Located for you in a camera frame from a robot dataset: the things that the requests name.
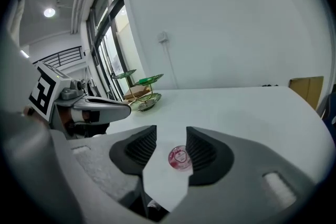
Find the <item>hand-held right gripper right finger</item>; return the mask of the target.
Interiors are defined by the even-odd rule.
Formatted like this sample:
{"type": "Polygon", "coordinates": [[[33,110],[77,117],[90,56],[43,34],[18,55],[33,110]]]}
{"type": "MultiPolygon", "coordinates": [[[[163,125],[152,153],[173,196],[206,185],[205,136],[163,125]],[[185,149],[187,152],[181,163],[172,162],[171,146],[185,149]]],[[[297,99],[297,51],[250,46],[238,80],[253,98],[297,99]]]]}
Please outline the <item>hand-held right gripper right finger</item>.
{"type": "Polygon", "coordinates": [[[324,180],[259,142],[187,127],[193,173],[168,224],[285,224],[324,180]]]}

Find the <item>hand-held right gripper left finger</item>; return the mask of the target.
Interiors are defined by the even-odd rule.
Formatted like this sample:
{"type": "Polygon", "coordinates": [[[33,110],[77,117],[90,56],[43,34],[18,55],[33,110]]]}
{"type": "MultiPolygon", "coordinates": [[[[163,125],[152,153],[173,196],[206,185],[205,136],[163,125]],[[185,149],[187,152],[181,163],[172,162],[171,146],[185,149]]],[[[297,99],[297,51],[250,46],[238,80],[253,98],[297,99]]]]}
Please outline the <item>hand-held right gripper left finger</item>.
{"type": "Polygon", "coordinates": [[[51,137],[58,157],[75,161],[110,198],[127,208],[147,202],[143,170],[156,148],[155,125],[76,140],[56,131],[51,137]]]}

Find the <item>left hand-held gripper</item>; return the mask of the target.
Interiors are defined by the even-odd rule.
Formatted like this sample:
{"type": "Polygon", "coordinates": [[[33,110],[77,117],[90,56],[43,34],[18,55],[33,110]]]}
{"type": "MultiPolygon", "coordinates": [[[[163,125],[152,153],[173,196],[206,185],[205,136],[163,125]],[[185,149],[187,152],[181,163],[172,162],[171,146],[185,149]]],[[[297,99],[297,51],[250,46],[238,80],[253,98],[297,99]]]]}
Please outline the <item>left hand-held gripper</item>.
{"type": "Polygon", "coordinates": [[[68,140],[104,135],[109,123],[131,114],[129,105],[89,95],[80,80],[52,65],[39,61],[34,67],[40,77],[29,96],[27,114],[38,114],[50,129],[64,133],[68,140]]]}

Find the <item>green tiered glass dish stand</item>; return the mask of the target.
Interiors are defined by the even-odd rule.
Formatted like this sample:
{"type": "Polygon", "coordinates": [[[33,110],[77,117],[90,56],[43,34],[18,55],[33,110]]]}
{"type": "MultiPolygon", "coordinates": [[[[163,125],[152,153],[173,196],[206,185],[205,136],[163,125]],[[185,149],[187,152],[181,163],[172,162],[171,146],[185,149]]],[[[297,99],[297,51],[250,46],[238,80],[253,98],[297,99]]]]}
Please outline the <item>green tiered glass dish stand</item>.
{"type": "MultiPolygon", "coordinates": [[[[132,86],[130,85],[130,77],[136,72],[136,69],[129,70],[124,73],[120,74],[113,74],[112,79],[113,80],[122,80],[125,79],[128,89],[130,89],[132,86]]],[[[130,106],[131,110],[136,111],[147,111],[151,108],[153,108],[156,103],[160,100],[161,94],[160,93],[154,93],[152,84],[156,83],[159,79],[161,79],[164,76],[164,74],[157,74],[151,77],[146,77],[140,79],[138,82],[134,84],[134,86],[147,86],[150,88],[150,92],[146,95],[143,95],[140,98],[135,98],[134,101],[128,101],[128,105],[130,106]]]]}

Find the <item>small pink round object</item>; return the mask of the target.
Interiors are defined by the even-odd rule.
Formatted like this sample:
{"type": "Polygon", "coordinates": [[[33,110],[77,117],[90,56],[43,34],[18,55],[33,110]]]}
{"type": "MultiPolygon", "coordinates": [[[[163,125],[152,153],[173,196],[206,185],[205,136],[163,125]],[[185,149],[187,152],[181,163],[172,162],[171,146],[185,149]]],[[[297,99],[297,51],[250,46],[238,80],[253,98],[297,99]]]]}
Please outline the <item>small pink round object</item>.
{"type": "Polygon", "coordinates": [[[192,160],[187,153],[185,145],[173,148],[168,155],[169,165],[176,170],[186,171],[192,169],[192,160]]]}

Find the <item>small open cardboard box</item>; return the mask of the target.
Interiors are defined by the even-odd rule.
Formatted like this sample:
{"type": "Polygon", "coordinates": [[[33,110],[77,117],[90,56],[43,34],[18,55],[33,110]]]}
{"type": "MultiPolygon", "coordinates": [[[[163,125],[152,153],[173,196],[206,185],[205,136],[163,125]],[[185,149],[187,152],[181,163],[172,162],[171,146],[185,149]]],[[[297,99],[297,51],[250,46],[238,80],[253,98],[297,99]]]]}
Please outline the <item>small open cardboard box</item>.
{"type": "Polygon", "coordinates": [[[150,88],[147,86],[133,86],[131,87],[123,98],[128,101],[134,101],[135,98],[140,98],[150,92],[150,88]]]}

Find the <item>black framed glass door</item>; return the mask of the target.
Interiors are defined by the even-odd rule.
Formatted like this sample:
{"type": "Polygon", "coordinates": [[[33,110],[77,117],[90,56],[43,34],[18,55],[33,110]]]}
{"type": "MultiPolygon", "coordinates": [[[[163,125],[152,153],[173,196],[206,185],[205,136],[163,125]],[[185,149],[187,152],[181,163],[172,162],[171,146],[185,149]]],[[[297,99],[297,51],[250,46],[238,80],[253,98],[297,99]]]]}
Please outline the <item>black framed glass door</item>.
{"type": "Polygon", "coordinates": [[[124,0],[93,0],[86,25],[103,90],[108,98],[124,101],[144,75],[124,0]]]}

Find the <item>black metal railing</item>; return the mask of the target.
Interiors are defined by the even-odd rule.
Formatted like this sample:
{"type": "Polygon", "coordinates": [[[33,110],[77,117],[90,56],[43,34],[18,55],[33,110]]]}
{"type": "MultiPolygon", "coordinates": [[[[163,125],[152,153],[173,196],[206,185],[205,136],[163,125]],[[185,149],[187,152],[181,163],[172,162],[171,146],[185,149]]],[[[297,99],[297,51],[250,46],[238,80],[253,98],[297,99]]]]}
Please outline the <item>black metal railing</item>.
{"type": "Polygon", "coordinates": [[[73,62],[76,62],[82,59],[83,59],[82,48],[78,46],[78,47],[73,47],[73,48],[69,48],[69,49],[54,53],[52,55],[49,55],[38,61],[33,62],[33,64],[35,65],[38,62],[43,62],[48,65],[59,68],[61,66],[64,66],[69,63],[73,63],[73,62]]]}

